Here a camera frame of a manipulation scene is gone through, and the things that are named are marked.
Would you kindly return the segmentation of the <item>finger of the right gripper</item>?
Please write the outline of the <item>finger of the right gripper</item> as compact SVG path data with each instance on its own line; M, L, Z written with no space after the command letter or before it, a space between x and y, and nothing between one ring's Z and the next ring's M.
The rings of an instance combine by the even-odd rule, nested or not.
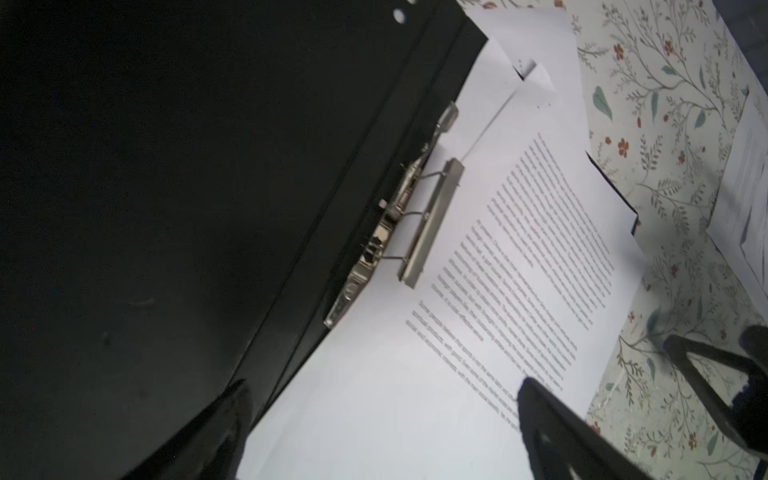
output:
M671 363L680 371L693 391L702 402L715 424L727 438L737 444L746 452L760 458L761 461L767 460L766 456L759 456L750 451L739 437L735 424L732 419L732 401L725 402L714 390L709 381L693 365L690 356L698 355L705 359L712 360L721 365L738 370L738 364L741 356L733 352L716 348L712 345L693 341L678 335L669 336L663 343Z

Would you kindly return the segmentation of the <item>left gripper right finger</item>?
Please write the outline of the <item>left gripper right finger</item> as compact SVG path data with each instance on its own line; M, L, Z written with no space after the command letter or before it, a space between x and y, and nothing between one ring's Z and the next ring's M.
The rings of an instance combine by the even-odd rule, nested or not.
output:
M524 379L517 404L534 479L648 477L536 379Z

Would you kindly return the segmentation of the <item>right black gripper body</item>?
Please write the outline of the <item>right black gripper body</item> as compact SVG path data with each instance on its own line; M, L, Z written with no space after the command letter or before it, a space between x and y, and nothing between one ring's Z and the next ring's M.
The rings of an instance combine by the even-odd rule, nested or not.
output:
M745 387L732 400L732 419L739 437L754 454L767 455L767 327L753 325L739 337L744 356L738 370Z

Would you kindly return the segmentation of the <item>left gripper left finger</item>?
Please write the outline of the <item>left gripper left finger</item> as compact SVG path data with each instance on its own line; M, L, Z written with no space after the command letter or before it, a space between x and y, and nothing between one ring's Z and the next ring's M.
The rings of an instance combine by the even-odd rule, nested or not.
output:
M125 477L234 479L251 421L250 389L238 380Z

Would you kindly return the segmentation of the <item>teal black clip folder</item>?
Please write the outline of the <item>teal black clip folder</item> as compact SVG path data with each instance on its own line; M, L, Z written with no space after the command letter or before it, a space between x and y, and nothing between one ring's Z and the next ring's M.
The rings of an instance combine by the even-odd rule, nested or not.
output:
M1 5L1 475L127 479L238 380L247 441L464 173L455 1Z

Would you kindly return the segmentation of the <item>printed paper sheet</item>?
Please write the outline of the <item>printed paper sheet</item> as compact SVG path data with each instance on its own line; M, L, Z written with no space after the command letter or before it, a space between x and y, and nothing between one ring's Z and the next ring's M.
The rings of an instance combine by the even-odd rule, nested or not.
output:
M457 97L458 117L440 136L423 174L441 170L452 158L464 160L522 82L499 42L489 39Z
M562 121L592 152L577 40L570 14L562 8L486 9L469 7L468 17L496 40L526 76L541 65L563 103Z

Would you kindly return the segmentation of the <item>paper stack far corner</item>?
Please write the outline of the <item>paper stack far corner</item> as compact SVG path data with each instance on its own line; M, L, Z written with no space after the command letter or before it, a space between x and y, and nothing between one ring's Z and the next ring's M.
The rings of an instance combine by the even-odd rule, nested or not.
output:
M767 123L756 94L747 97L707 233L767 316Z

